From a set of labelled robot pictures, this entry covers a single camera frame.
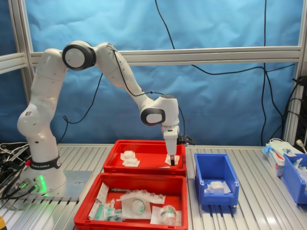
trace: metal table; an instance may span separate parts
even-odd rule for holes
[[[8,229],[74,229],[73,218],[112,145],[61,144],[59,153],[65,170],[89,170],[93,176],[80,202],[16,200],[0,209]],[[227,153],[240,182],[235,208],[200,207],[197,202],[193,153]],[[187,148],[189,230],[307,230],[307,206],[292,200],[259,147],[195,146]]]

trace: red plastic bin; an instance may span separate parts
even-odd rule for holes
[[[120,159],[120,154],[128,150],[134,151],[135,157],[140,160],[138,167],[122,165],[123,161]],[[186,176],[186,148],[183,145],[177,145],[176,155],[180,156],[178,165],[170,166],[166,164],[166,155],[164,141],[118,140],[104,163],[104,172]],[[165,166],[170,166],[170,169],[160,168]]]
[[[163,207],[172,205],[176,210],[181,210],[182,226],[167,226],[150,224],[150,219],[126,219],[123,222],[89,220],[88,215],[92,209],[99,189],[104,182],[109,186],[107,202],[119,199],[124,194],[112,192],[111,188],[122,189],[146,189],[148,192],[165,195],[163,205],[151,204]],[[115,203],[115,208],[121,208],[121,202]],[[188,229],[188,205],[187,205],[187,181],[183,176],[165,175],[134,175],[123,173],[101,173],[99,174],[90,191],[83,200],[74,218],[76,230],[187,230]]]

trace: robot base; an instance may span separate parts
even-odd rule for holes
[[[59,188],[49,191],[44,195],[29,194],[20,199],[36,200],[63,200],[78,201],[84,192],[87,182],[91,179],[93,171],[63,171],[66,176],[66,182]],[[14,196],[22,195],[24,192],[18,192]]]

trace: blue plastic bin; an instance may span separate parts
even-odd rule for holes
[[[306,183],[293,166],[293,163],[300,158],[303,158],[300,164],[302,166],[307,166],[307,154],[296,154],[295,157],[288,157],[285,154],[283,156],[283,182],[291,194],[294,202],[297,204],[307,204],[307,192],[305,192]]]
[[[198,202],[201,205],[238,204],[239,181],[227,154],[195,153],[195,186]],[[226,182],[230,193],[205,193],[212,181]]]

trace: cardboard box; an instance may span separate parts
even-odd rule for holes
[[[265,153],[267,156],[271,167],[274,169],[276,176],[283,175],[283,166],[284,158],[278,155],[274,150],[270,149],[268,153]]]

